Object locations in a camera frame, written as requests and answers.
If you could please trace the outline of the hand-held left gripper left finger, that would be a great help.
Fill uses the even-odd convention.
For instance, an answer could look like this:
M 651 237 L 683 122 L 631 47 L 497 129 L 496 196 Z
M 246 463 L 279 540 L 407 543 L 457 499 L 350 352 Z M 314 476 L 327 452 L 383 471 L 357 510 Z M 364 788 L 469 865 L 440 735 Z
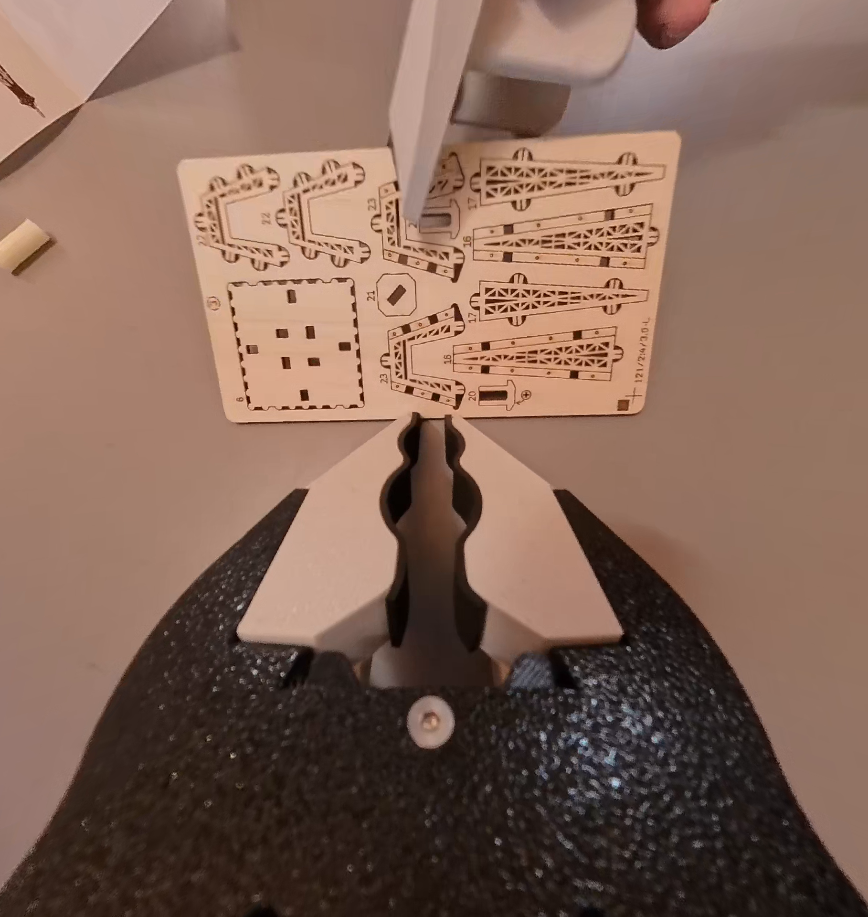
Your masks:
M 311 483 L 242 621 L 240 640 L 371 656 L 409 612 L 399 522 L 412 504 L 421 418 L 386 427 Z

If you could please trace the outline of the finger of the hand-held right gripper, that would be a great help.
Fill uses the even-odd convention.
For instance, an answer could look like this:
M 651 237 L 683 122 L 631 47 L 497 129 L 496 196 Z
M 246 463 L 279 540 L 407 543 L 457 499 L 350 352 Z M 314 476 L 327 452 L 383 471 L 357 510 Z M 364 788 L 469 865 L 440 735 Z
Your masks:
M 405 218 L 417 223 L 451 121 L 480 1 L 413 1 L 389 106 L 390 147 Z
M 453 125 L 544 135 L 562 119 L 573 89 L 619 67 L 635 29 L 635 1 L 484 2 Z

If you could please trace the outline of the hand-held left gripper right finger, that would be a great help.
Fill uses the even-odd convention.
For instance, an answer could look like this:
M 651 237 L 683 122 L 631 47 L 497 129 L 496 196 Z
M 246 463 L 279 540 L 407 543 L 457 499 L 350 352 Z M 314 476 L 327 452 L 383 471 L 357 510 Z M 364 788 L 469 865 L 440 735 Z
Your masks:
M 451 504 L 463 522 L 453 602 L 463 646 L 545 652 L 623 636 L 553 488 L 459 416 L 444 420 Z

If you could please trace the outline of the wooden puzzle sheet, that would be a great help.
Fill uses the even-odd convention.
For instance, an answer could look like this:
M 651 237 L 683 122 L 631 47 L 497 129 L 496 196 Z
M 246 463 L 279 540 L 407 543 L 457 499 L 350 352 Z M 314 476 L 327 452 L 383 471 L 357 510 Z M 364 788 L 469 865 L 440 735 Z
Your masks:
M 423 226 L 387 148 L 181 161 L 226 417 L 639 413 L 680 147 L 446 146 Z

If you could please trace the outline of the person's right hand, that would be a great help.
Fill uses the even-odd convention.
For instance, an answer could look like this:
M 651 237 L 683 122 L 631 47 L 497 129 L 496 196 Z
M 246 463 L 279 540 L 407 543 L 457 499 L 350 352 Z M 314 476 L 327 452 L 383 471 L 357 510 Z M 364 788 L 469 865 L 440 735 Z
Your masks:
M 656 50 L 669 50 L 697 30 L 716 1 L 636 1 L 636 30 Z

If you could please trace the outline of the white instruction paper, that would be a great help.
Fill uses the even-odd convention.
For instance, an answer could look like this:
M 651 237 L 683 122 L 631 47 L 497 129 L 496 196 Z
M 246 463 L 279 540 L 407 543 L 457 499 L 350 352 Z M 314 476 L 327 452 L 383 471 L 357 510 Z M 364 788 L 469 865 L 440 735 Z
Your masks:
M 0 180 L 86 103 L 233 53 L 224 1 L 0 1 Z

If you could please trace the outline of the small cream wax piece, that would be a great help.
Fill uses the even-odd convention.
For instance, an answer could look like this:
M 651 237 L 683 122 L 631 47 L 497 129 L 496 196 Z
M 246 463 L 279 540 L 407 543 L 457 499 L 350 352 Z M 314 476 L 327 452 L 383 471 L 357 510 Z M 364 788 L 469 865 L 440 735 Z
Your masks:
M 18 274 L 51 245 L 53 238 L 49 233 L 31 219 L 24 219 L 0 239 L 0 269 Z

